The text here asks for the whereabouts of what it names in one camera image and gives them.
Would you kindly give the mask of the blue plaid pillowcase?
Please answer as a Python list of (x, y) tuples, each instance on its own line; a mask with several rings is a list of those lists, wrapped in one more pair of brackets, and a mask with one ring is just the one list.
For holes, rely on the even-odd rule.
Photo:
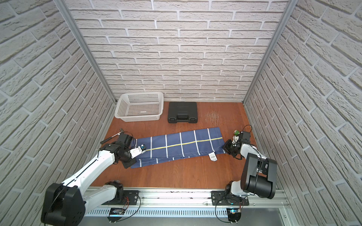
[(144, 144), (146, 152), (136, 157), (132, 169), (166, 163), (181, 159), (224, 154), (224, 140), (220, 128), (207, 128), (186, 131), (136, 140), (137, 145)]

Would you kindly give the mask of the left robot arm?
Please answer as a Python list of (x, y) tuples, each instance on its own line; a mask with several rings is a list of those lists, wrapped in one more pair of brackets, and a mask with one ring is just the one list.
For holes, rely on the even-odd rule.
[(136, 163), (136, 157), (146, 146), (136, 145), (135, 138), (122, 132), (118, 139), (100, 142), (102, 147), (97, 155), (78, 172), (62, 183), (51, 184), (45, 192), (41, 222), (51, 226), (77, 226), (84, 216), (102, 204), (122, 205), (124, 214), (130, 205), (137, 204), (139, 193), (125, 194), (123, 185), (117, 181), (107, 182), (101, 188), (87, 193), (94, 180), (110, 165), (122, 163), (129, 168)]

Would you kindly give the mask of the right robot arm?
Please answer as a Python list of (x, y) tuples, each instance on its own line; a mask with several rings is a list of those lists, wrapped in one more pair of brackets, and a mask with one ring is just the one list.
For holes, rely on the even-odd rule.
[(239, 181), (231, 181), (226, 186), (226, 194), (236, 197), (249, 193), (261, 198), (272, 199), (276, 191), (277, 162), (262, 155), (256, 146), (227, 140), (223, 150), (236, 158), (245, 159), (244, 169)]

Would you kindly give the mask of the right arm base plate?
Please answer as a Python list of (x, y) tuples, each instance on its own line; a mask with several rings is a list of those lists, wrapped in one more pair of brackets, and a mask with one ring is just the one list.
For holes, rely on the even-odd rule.
[(249, 200), (246, 196), (235, 196), (226, 194), (225, 191), (211, 191), (211, 200), (213, 206), (249, 206)]

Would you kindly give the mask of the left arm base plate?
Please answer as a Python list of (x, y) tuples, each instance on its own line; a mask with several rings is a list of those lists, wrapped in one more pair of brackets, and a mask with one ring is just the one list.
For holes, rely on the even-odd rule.
[(103, 203), (103, 205), (137, 205), (139, 200), (139, 190), (124, 190), (122, 192), (117, 192), (116, 197), (111, 200)]

